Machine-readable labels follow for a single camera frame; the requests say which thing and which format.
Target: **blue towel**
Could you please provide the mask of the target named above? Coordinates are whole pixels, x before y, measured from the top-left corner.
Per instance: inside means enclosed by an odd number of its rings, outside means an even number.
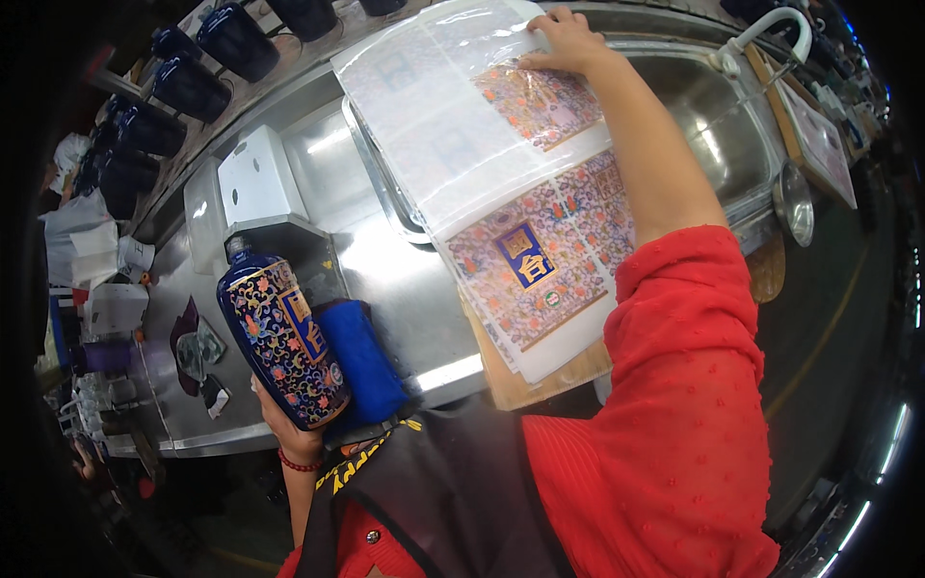
[[[408,400],[359,301],[333,305],[315,316],[334,352],[352,399],[333,420],[325,437],[387,420]]]

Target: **sink basin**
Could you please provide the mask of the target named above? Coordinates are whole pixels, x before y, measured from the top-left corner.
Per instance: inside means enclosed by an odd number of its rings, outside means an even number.
[[[743,107],[723,116],[740,97],[722,74],[694,58],[641,55],[630,62],[674,116],[723,205],[771,181],[769,147],[756,120]]]

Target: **decorated bottle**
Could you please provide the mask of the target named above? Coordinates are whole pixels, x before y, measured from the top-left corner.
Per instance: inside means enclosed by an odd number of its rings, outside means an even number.
[[[266,391],[302,431],[337,416],[350,389],[312,317],[289,261],[226,243],[231,269],[216,296],[241,353]]]

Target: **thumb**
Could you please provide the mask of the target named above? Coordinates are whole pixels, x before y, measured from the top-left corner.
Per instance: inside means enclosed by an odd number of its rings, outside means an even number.
[[[517,61],[517,67],[523,70],[537,70],[539,68],[555,68],[556,57],[540,53],[524,56]]]

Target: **white faucet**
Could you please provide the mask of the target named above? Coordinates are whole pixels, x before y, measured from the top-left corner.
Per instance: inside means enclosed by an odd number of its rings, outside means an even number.
[[[801,63],[806,63],[809,57],[809,47],[812,45],[812,30],[809,27],[807,17],[803,16],[803,13],[799,10],[791,7],[774,8],[759,18],[742,34],[735,38],[730,38],[729,42],[724,44],[715,54],[709,55],[709,62],[729,78],[737,79],[740,69],[734,57],[741,55],[748,43],[755,40],[759,34],[777,22],[787,19],[796,20],[800,27],[800,36],[796,39],[796,46],[791,52],[791,57]]]

